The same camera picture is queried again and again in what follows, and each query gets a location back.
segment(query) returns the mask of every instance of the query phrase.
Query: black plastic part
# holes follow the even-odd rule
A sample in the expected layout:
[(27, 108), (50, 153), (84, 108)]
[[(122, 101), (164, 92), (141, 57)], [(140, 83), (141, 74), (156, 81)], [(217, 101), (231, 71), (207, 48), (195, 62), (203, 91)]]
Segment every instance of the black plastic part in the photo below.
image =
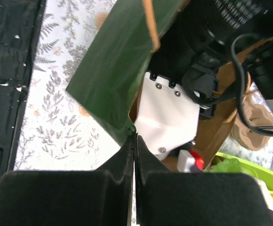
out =
[[(216, 72), (228, 61), (224, 43), (240, 32), (273, 35), (273, 1), (192, 0), (161, 38), (161, 47), (148, 68), (175, 83), (181, 83), (183, 76), (192, 82), (208, 73), (206, 69)], [(240, 40), (235, 51), (241, 52), (256, 42)]]
[(0, 225), (130, 225), (133, 160), (142, 226), (273, 225), (250, 176), (171, 172), (137, 135), (93, 172), (7, 173)]
[(176, 83), (175, 83), (175, 82), (173, 82), (173, 81), (170, 81), (170, 82), (169, 82), (169, 87), (170, 87), (170, 88), (173, 88), (173, 89), (174, 89), (175, 86), (176, 86)]
[(149, 73), (150, 73), (150, 79), (152, 80), (152, 81), (156, 81), (156, 79), (157, 79), (157, 74), (153, 74), (150, 70), (147, 70)]
[(0, 0), (0, 177), (15, 163), (46, 0)]
[(273, 40), (255, 49), (247, 58), (248, 71), (266, 100), (273, 99)]
[(192, 148), (193, 148), (192, 142), (188, 142), (188, 143), (185, 143), (185, 144), (181, 145), (180, 147), (177, 147), (177, 148), (173, 149), (172, 151), (170, 151), (168, 156), (178, 158), (180, 150), (192, 151)]
[[(205, 74), (194, 81), (194, 90), (204, 99), (216, 98), (213, 91), (218, 91), (219, 80), (213, 73)], [(215, 117), (217, 105), (206, 105), (208, 109), (200, 108), (199, 119), (207, 120)]]

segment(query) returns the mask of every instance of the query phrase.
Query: white plastic part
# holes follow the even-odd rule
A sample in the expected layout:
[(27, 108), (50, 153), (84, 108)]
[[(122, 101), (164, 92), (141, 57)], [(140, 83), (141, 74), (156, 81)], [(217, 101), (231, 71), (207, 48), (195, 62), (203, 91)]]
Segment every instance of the white plastic part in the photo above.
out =
[(192, 166), (195, 166), (195, 158), (190, 152), (180, 150), (177, 162), (177, 169), (181, 173), (189, 173)]
[(273, 211), (273, 198), (269, 193), (266, 183), (258, 178), (254, 178), (254, 179), (260, 187), (261, 193), (264, 197), (267, 207)]
[(0, 84), (1, 86), (9, 86), (8, 83)]
[(156, 81), (147, 72), (144, 77), (135, 127), (148, 149), (163, 160), (169, 152), (192, 141), (197, 132), (199, 105), (195, 104), (181, 86), (169, 87), (160, 76)]

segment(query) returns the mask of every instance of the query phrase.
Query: black foam padding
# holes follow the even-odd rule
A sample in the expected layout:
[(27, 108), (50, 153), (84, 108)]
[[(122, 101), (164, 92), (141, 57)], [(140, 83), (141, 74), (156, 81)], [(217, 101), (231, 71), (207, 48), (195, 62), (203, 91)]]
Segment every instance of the black foam padding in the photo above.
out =
[(129, 137), (117, 154), (93, 172), (5, 174), (0, 181), (0, 226), (127, 225), (133, 141)]
[(273, 225), (260, 188), (250, 176), (170, 172), (141, 138), (138, 154), (136, 170), (141, 176), (136, 177), (136, 200), (140, 225)]

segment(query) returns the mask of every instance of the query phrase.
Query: black case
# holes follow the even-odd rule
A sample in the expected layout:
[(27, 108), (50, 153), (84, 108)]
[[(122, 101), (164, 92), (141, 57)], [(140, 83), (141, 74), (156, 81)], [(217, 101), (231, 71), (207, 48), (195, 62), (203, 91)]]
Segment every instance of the black case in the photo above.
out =
[(0, 177), (14, 167), (46, 0), (0, 0)]

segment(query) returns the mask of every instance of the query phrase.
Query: beige cloth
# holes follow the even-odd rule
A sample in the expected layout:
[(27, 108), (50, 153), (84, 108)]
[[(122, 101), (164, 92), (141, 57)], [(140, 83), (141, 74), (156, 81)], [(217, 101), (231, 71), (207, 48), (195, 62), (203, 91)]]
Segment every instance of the beige cloth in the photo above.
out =
[[(255, 105), (252, 101), (252, 95), (247, 95), (244, 104), (244, 113), (250, 124), (253, 126), (273, 126), (273, 116), (263, 105)], [(270, 137), (252, 132), (245, 126), (240, 117), (237, 116), (235, 124), (231, 130), (231, 137), (249, 150), (258, 151), (265, 147)]]

